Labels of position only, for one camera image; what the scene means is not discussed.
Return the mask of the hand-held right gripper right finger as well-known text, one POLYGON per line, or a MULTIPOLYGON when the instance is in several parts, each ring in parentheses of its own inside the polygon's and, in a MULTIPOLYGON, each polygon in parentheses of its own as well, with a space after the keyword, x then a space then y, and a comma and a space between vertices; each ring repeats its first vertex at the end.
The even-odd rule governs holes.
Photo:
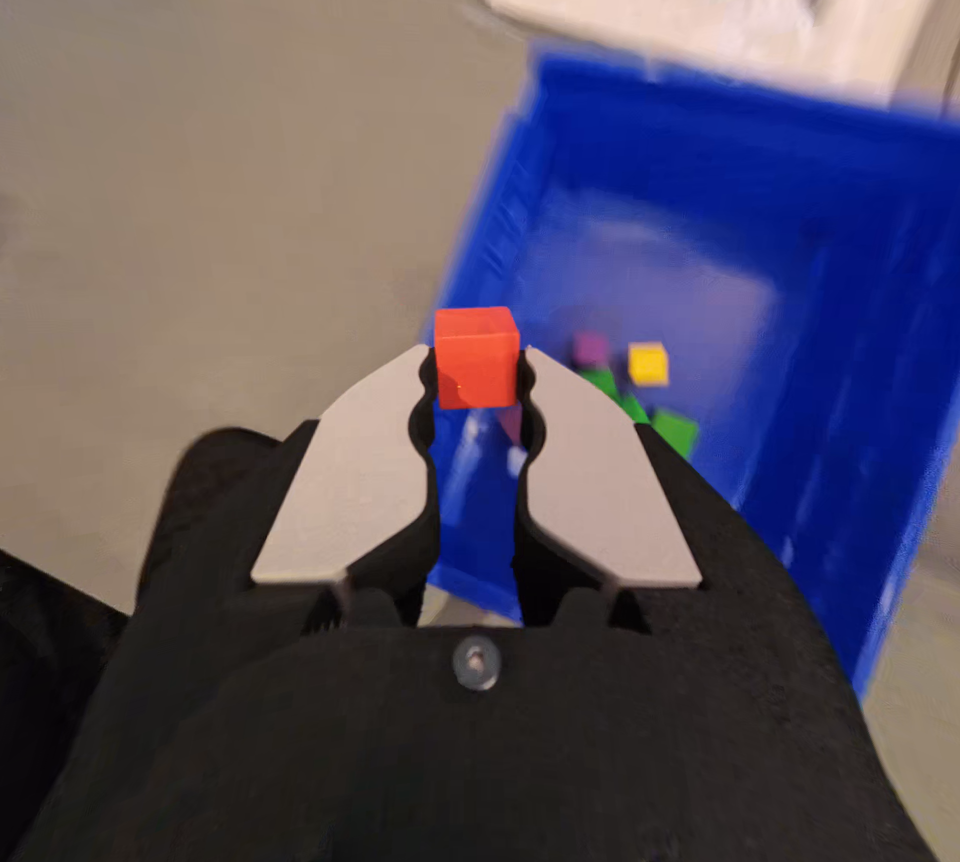
POLYGON ((548 626, 566 596, 694 592, 702 571, 639 426, 582 376, 529 346, 518 365, 521 436, 513 575, 524 626, 548 626))

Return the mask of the orange-red wooden cube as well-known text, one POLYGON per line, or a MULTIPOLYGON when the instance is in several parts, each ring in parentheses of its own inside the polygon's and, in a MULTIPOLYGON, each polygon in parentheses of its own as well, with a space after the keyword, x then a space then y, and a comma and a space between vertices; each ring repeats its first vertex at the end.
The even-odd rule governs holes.
POLYGON ((452 411, 514 405, 520 342, 520 331, 506 306, 436 310, 438 407, 452 411))

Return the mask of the blue plastic bin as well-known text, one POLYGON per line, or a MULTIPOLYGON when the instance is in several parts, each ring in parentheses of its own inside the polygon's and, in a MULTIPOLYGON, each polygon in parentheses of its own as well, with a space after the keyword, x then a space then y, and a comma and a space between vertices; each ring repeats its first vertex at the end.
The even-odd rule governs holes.
POLYGON ((437 308, 570 365, 662 343, 648 411, 781 558, 864 699, 958 429, 956 121, 543 50, 437 308))

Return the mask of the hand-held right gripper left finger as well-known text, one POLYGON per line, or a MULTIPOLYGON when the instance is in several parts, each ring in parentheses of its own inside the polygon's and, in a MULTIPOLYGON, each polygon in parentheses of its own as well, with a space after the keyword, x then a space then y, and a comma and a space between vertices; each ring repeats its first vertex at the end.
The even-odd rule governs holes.
POLYGON ((261 587, 319 585, 343 605, 390 596, 417 626, 440 555, 434 352, 414 345, 321 413, 253 563, 261 587))

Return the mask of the person's black clothing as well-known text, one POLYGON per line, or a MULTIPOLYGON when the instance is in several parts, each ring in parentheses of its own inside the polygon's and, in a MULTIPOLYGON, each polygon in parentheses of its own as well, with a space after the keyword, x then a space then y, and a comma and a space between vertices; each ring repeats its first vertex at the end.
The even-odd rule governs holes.
POLYGON ((1 859, 30 829, 128 616, 1 553, 1 859))

